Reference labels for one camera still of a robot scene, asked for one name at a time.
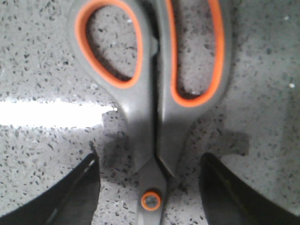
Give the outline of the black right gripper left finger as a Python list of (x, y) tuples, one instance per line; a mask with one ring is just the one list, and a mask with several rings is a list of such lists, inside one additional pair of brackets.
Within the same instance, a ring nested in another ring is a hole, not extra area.
[(88, 154), (62, 180), (18, 209), (1, 216), (2, 225), (90, 225), (98, 206), (100, 168)]

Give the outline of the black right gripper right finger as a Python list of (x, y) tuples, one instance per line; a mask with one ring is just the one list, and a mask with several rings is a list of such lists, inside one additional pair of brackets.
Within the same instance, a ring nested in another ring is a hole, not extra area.
[(215, 155), (200, 161), (199, 189), (210, 225), (298, 225), (300, 218), (271, 202), (232, 173)]

